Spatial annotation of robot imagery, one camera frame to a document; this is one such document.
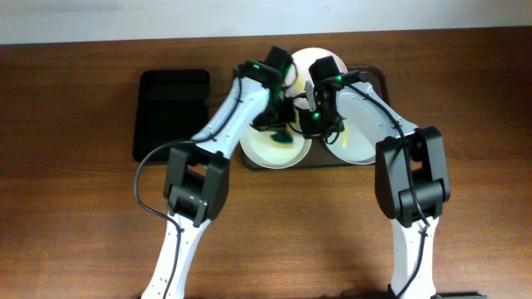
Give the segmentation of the green and yellow sponge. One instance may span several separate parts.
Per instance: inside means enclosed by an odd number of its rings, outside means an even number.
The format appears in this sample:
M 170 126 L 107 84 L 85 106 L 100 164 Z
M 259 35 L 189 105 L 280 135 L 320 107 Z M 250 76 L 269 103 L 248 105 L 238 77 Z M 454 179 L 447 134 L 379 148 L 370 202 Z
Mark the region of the green and yellow sponge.
M 269 136 L 269 141 L 277 147 L 291 148 L 293 147 L 293 136 L 287 130 L 277 130 Z

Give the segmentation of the light blue round plate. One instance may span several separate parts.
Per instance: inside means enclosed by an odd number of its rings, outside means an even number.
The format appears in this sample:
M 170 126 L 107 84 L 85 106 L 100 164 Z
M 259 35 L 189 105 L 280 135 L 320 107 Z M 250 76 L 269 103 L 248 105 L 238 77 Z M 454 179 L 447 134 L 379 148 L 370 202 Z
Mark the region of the light blue round plate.
M 325 139 L 329 151 L 349 164 L 373 164 L 375 149 L 369 140 L 350 121 L 343 121 L 344 131 L 332 133 Z

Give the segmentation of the pink round plate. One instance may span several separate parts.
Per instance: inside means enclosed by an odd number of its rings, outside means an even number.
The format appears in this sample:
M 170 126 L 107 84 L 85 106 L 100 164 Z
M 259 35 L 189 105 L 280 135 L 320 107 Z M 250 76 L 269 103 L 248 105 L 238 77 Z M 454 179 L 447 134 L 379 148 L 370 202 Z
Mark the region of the pink round plate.
M 326 56 L 332 56 L 337 68 L 341 73 L 347 73 L 348 69 L 342 59 L 335 53 L 317 47 L 308 47 L 296 51 L 292 54 L 295 66 L 291 66 L 287 76 L 285 77 L 285 84 L 289 88 L 285 91 L 288 97 L 294 97 L 299 94 L 305 94 L 306 86 L 311 84 L 314 86 L 314 81 L 310 75 L 309 67 L 317 60 Z

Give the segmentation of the white round plate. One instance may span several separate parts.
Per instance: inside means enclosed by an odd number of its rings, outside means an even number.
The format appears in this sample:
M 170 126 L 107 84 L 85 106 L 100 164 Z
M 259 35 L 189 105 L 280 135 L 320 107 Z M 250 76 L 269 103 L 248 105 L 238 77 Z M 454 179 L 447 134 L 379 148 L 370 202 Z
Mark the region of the white round plate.
M 249 127 L 240 139 L 247 158 L 266 169 L 286 169 L 301 162 L 309 152 L 312 141 L 288 129 L 291 144 L 280 144 L 271 138 L 273 131 L 260 132 Z

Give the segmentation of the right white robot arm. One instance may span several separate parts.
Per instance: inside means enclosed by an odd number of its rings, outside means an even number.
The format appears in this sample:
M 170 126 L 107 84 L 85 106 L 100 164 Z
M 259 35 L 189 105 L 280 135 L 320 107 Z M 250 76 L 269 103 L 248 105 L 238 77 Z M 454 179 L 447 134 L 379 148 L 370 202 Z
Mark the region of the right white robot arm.
M 399 116 L 359 71 L 340 72 L 332 56 L 317 59 L 305 90 L 309 108 L 299 114 L 307 139 L 337 136 L 344 121 L 375 149 L 375 195 L 392 224 L 394 298 L 434 298 L 433 243 L 450 182 L 443 138 Z

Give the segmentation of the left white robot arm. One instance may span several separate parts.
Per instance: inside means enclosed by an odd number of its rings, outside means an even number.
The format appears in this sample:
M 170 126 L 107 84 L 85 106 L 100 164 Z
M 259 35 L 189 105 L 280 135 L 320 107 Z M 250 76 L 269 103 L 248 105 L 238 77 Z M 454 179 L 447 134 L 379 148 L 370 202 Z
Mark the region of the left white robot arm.
M 289 51 L 272 47 L 264 61 L 234 68 L 233 85 L 208 124 L 189 140 L 152 150 L 168 150 L 164 197 L 166 231 L 144 298 L 182 298 L 199 241 L 220 214 L 229 193 L 232 153 L 248 128 L 284 132 L 295 120 L 286 99 L 285 78 L 294 62 Z

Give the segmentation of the black rectangular tray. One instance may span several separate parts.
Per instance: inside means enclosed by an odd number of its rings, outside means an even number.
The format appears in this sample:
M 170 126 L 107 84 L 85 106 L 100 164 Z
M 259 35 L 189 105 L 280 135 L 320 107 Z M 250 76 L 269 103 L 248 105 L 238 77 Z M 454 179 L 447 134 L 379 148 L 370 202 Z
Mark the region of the black rectangular tray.
M 209 121 L 209 73 L 205 69 L 148 70 L 140 76 L 134 161 L 165 143 L 188 140 Z

